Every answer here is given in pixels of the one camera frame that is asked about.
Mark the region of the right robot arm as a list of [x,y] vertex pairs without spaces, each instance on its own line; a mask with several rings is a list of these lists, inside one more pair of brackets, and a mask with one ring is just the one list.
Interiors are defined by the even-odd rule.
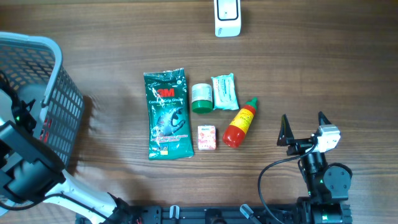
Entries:
[[325,153],[334,149],[341,132],[326,116],[318,113],[319,126],[309,138],[296,139],[286,115],[281,117],[278,146],[287,146],[288,156],[299,156],[298,168],[306,183],[308,197],[297,199],[295,223],[353,222],[348,200],[353,173],[341,163],[329,164]]

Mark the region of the green snack bag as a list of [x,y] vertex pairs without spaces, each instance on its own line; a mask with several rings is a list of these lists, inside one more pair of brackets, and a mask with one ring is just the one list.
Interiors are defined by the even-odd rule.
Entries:
[[145,73],[144,84],[149,115],[149,159],[192,157],[185,70]]

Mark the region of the green lid white jar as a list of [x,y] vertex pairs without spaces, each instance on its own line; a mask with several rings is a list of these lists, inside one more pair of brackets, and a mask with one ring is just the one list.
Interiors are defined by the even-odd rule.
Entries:
[[192,111],[198,114],[213,110],[212,87],[207,83],[197,83],[192,86]]

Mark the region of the light teal tissue pack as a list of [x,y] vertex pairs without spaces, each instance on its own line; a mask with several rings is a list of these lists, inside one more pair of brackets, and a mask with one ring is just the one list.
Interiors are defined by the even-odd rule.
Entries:
[[238,100],[235,92],[234,74],[220,75],[211,78],[213,82],[213,109],[238,110]]

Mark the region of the red chili sauce bottle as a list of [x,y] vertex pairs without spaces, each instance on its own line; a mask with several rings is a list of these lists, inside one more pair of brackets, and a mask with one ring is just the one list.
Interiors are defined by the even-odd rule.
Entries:
[[247,101],[230,122],[224,132],[223,142],[232,148],[238,148],[244,141],[257,111],[257,97]]

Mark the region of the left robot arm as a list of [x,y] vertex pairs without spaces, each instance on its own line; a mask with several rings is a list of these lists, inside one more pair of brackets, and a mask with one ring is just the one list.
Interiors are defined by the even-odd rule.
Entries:
[[92,223],[133,223],[134,212],[121,198],[90,189],[66,170],[65,164],[48,145],[33,136],[36,120],[30,111],[34,101],[20,100],[7,79],[1,81],[7,110],[1,125],[1,195],[18,203],[2,204],[6,210],[25,210],[30,201],[55,203],[73,210]]

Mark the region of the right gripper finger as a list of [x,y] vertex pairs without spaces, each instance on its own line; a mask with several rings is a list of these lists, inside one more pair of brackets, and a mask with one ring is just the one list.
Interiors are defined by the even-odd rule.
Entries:
[[280,132],[277,140],[278,146],[293,145],[295,141],[293,132],[290,128],[289,120],[286,114],[281,117]]
[[318,123],[320,126],[331,124],[331,122],[327,119],[322,111],[318,113]]

